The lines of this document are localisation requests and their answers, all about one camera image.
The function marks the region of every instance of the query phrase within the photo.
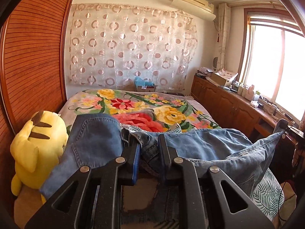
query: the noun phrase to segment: window blind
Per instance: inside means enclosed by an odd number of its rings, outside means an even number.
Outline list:
[[[254,26],[274,27],[303,36],[298,24],[289,16],[274,13],[248,13],[249,24]]]

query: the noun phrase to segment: blue plastic bag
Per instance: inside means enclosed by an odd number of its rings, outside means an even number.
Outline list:
[[[145,81],[140,77],[135,77],[135,85],[136,86],[155,86],[153,82]]]

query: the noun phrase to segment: wooden slat panel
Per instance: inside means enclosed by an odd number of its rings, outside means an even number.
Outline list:
[[[39,110],[58,112],[66,99],[59,58],[70,5],[71,0],[22,0],[1,34],[0,200],[11,214],[13,130],[19,132]]]
[[[14,135],[4,119],[2,108],[0,108],[0,127],[0,200],[9,214],[13,214],[14,196],[11,193],[11,180],[15,174],[15,162],[10,153],[10,144]]]

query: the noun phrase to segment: beige curtain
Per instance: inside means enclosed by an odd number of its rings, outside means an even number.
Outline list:
[[[231,8],[226,3],[218,6],[218,28],[219,28],[219,55],[217,60],[216,71],[225,68],[225,52],[229,38],[231,21]]]

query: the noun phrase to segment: floral bedspread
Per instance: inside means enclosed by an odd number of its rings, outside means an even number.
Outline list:
[[[193,128],[220,128],[196,101],[153,92],[84,90],[71,97],[59,113],[68,133],[77,115],[95,113],[110,114],[122,124],[146,131],[176,132],[181,129],[181,132],[185,132]],[[283,205],[281,186],[269,169],[256,186],[251,199],[271,221]]]
[[[77,115],[95,113],[110,114],[122,124],[146,131],[167,131],[174,124],[179,124],[182,131],[219,127],[208,114],[177,97],[153,92],[84,90],[71,97],[60,113],[68,133]]]

